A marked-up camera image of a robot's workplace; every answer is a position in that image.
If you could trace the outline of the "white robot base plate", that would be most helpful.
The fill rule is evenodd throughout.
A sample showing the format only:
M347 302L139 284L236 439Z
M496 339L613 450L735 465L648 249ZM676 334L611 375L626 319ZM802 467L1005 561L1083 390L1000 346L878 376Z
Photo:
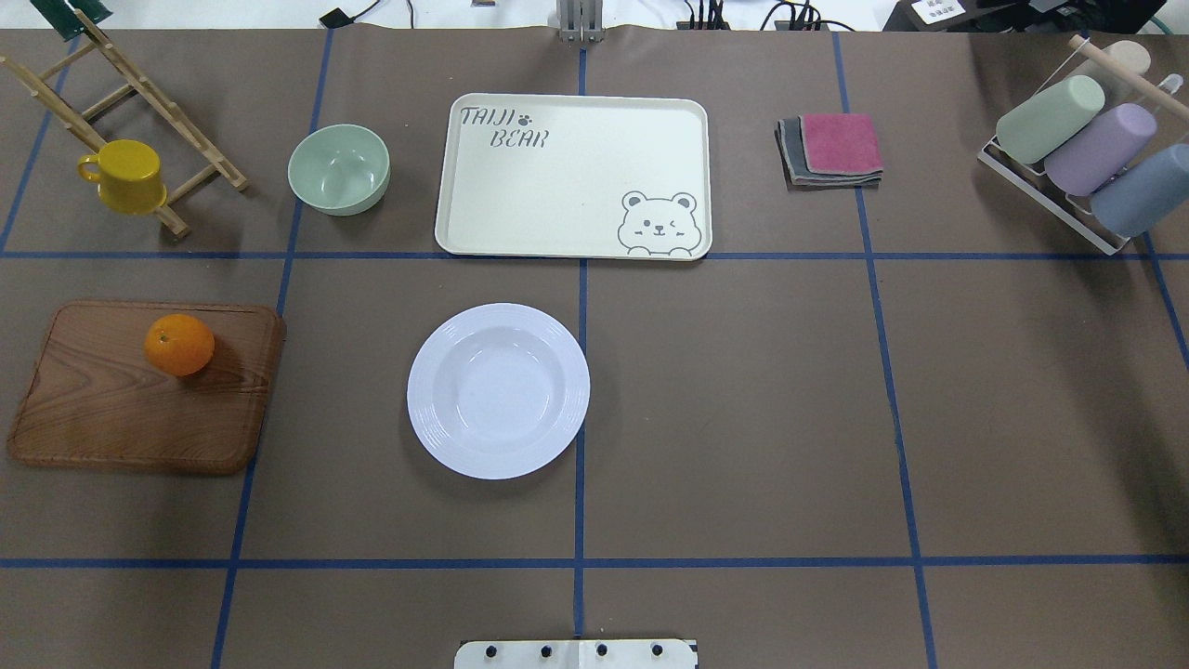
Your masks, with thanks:
M476 640L454 668L698 668L697 643L678 638Z

